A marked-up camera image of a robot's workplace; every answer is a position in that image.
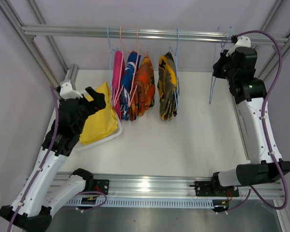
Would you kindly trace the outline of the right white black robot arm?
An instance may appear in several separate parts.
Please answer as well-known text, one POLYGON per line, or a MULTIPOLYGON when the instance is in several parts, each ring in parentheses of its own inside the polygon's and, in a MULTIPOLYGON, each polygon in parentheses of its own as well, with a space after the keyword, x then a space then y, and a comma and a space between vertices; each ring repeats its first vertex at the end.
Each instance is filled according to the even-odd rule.
POLYGON ((229 84, 250 161, 213 174, 210 189, 218 196, 234 186, 273 183, 281 178, 279 171, 290 172, 290 162, 282 159, 275 145, 267 107, 262 106, 267 92, 264 82, 254 77, 256 61, 255 49, 240 46, 232 53, 223 50, 213 65, 214 77, 226 79, 229 84))

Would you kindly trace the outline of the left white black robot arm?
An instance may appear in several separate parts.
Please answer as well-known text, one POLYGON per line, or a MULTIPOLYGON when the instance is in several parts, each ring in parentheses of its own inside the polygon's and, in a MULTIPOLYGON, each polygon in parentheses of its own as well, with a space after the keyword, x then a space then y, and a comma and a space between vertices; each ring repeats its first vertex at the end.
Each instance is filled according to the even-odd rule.
POLYGON ((45 198, 54 177, 78 143, 88 117, 106 107, 103 93, 91 87, 85 90, 92 101, 72 88, 51 88, 55 111, 53 124, 21 193, 11 205, 0 208, 0 217, 9 222, 7 231, 16 226, 27 232, 44 232, 54 215, 74 196, 106 196, 95 187, 94 175, 79 168, 57 192, 45 198))

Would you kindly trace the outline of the yellow grey camouflage trousers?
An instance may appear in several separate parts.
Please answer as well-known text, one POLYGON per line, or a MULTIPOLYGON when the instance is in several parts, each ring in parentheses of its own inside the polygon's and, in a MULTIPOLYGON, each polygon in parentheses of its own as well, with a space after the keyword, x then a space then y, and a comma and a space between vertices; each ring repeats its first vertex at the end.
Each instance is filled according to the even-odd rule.
POLYGON ((159 93, 159 113, 162 120, 172 120, 177 115, 177 75, 172 53, 169 51, 159 59, 157 83, 159 93))

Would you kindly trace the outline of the light blue wire hanger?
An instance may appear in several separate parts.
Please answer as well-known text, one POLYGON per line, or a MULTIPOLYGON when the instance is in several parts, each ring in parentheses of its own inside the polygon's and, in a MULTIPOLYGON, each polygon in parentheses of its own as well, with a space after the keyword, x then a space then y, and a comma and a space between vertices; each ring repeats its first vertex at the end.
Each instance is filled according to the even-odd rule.
MULTIPOLYGON (((229 36, 228 38, 231 37, 231 34, 233 32, 233 26, 229 27, 229 36)), ((227 44, 227 40, 223 40, 220 43, 220 48, 218 48, 217 46, 214 47, 214 59, 213 59, 213 64, 215 64, 215 59, 216 59, 216 54, 217 52, 222 52, 225 48, 227 44)), ((212 100, 213 100, 213 95, 214 95, 214 87, 215 87, 215 83, 216 83, 216 77, 214 77, 213 75, 211 76, 211 85, 210 85, 210 95, 209 95, 209 105, 211 105, 212 100)))

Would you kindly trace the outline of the pink hanger of orange trousers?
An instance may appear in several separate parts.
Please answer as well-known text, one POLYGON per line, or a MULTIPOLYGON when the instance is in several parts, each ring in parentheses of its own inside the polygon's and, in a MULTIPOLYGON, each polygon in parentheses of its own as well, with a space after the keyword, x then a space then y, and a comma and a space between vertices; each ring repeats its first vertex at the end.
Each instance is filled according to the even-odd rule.
POLYGON ((135 76, 136 76, 136 71, 137 71, 137 64, 138 64, 138 60, 139 60, 139 31, 140 31, 140 27, 137 28, 137 35, 136 35, 136 43, 137 43, 137 59, 135 62, 135 69, 133 72, 133 78, 132 78, 132 83, 131 83, 131 89, 130 89, 130 96, 129 96, 129 100, 128 100, 128 106, 130 107, 132 104, 132 100, 133 97, 135 95, 135 90, 133 90, 133 86, 134 86, 134 80, 135 80, 135 76))

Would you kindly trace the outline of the blue hanger of camouflage trousers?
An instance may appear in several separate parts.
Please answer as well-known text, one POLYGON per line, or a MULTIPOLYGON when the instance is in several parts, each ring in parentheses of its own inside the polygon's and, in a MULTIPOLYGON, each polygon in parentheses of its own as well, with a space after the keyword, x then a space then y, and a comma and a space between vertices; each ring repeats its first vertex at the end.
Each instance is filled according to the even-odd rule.
POLYGON ((178 69, 177 69, 177 66, 178 66, 178 63, 177 63, 178 45, 179 45, 179 29, 177 29, 177 42, 176 42, 175 50, 173 50, 171 46, 169 47, 169 51, 174 55, 174 58, 175 58, 174 64, 175 64, 175 68, 176 68, 175 74, 176 74, 176 81, 177 81, 177 87, 176 87, 176 91, 175 91, 175 104, 176 104, 177 111, 180 108, 180 103, 179 103, 179 101, 180 101, 180 82, 179 82, 178 69))

